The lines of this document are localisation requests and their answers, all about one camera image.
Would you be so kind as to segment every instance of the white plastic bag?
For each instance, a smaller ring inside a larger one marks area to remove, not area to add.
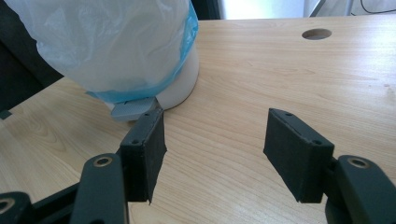
[[[40,55],[108,103],[155,96],[198,31],[190,0],[6,0]]]

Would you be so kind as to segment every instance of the wood grain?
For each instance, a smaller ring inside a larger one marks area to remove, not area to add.
[[[153,203],[132,223],[325,223],[300,204],[262,153],[268,108],[287,110],[396,183],[395,16],[200,21],[200,74],[165,112],[165,155]],[[332,31],[306,40],[309,29]],[[0,192],[33,201],[78,181],[88,158],[114,152],[133,126],[63,78],[0,122]]]

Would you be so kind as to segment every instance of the cable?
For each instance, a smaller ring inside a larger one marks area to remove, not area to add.
[[[361,0],[361,7],[363,8],[364,11],[366,11],[367,13],[370,13],[370,14],[380,14],[380,13],[387,13],[387,12],[394,12],[394,11],[396,11],[396,9],[387,10],[387,11],[377,11],[377,12],[369,11],[369,10],[367,10],[366,7],[364,6],[363,0]]]

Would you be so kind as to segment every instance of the table hole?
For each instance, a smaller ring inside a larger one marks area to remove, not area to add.
[[[321,40],[331,35],[332,32],[326,29],[313,29],[303,32],[303,38],[308,40]]]

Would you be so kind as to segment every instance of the wooden tabletop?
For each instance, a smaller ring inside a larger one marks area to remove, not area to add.
[[[324,203],[295,202],[262,153],[268,108],[287,110],[396,183],[396,16],[200,21],[200,74],[165,111],[168,152],[153,202],[132,223],[325,223]],[[324,28],[329,38],[307,40]],[[132,122],[63,78],[0,121],[0,193],[33,202],[115,152]]]

